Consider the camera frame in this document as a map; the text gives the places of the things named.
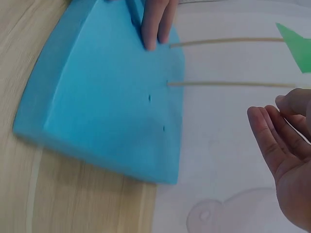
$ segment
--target wooden table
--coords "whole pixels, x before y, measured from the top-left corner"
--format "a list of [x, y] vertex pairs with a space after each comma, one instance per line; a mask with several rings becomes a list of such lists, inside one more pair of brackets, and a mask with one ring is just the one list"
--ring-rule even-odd
[[149, 233], [156, 186], [12, 135], [36, 59], [69, 0], [0, 0], [0, 232]]

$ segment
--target wooden skewer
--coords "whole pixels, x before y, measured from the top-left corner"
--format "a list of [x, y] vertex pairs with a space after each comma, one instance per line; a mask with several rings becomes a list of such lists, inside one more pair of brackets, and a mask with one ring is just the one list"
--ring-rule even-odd
[[265, 86], [265, 87], [284, 87], [297, 88], [293, 83], [249, 83], [249, 82], [169, 82], [168, 86]]
[[236, 38], [220, 38], [209, 40], [189, 41], [182, 43], [170, 44], [170, 48], [201, 45], [201, 44], [218, 44], [218, 43], [233, 43], [233, 42], [284, 42], [283, 38], [274, 37], [236, 37]]

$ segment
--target open palm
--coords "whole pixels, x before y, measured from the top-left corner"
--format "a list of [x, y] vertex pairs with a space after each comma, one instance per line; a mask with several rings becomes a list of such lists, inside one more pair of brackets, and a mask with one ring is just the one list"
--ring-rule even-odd
[[273, 106], [251, 107], [248, 117], [275, 179], [279, 205], [296, 226], [311, 232], [311, 90], [295, 89]]

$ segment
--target green triangle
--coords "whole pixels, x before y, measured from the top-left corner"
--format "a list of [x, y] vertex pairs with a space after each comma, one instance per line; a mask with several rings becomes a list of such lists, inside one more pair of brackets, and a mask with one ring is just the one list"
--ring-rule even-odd
[[302, 73], [311, 72], [311, 41], [298, 35], [291, 29], [283, 26], [282, 24], [276, 24], [280, 31], [284, 42], [291, 51], [293, 58], [299, 66]]

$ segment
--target white paper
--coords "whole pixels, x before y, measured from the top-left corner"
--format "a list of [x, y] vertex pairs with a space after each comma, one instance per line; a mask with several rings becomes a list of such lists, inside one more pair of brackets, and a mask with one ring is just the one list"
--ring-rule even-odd
[[[281, 1], [183, 4], [176, 27], [184, 42], [281, 37], [276, 22], [311, 38], [311, 8]], [[197, 45], [184, 52], [187, 81], [311, 84], [311, 75], [301, 73], [285, 43]], [[153, 233], [304, 232], [279, 208], [273, 177], [246, 114], [248, 107], [274, 104], [277, 95], [289, 91], [185, 88], [179, 181], [159, 185]]]

